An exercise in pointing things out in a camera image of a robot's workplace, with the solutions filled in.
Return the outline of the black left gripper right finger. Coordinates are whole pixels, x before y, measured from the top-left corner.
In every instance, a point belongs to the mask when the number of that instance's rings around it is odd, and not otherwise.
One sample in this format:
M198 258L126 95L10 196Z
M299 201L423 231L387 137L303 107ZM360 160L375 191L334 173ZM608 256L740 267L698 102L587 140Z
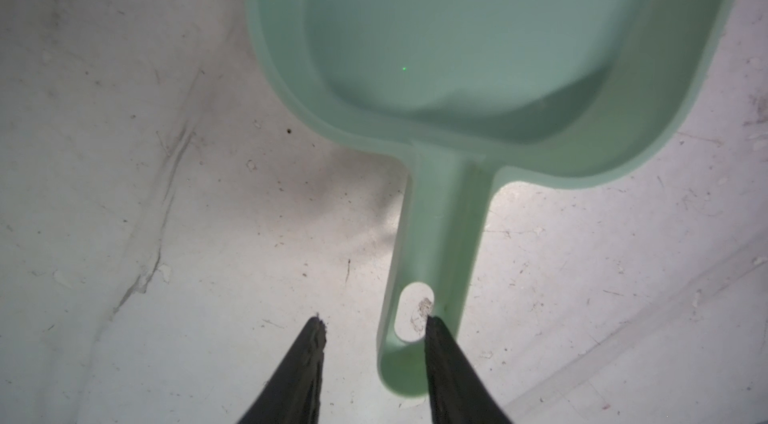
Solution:
M438 316L427 318L424 351L433 423L513 423L494 401Z

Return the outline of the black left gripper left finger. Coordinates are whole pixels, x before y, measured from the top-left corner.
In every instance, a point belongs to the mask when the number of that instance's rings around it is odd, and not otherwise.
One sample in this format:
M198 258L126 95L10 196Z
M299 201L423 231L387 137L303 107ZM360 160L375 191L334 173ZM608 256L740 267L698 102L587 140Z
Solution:
M326 326L312 316L239 423L317 424L325 345Z

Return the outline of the green plastic dustpan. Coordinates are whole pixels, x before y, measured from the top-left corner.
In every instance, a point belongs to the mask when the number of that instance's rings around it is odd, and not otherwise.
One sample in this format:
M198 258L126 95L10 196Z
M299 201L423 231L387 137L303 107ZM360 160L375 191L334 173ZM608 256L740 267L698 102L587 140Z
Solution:
M427 392L424 347L395 330L421 282L457 332L493 196L586 188L680 128L734 0L245 0L282 104L409 177L377 332L382 384Z

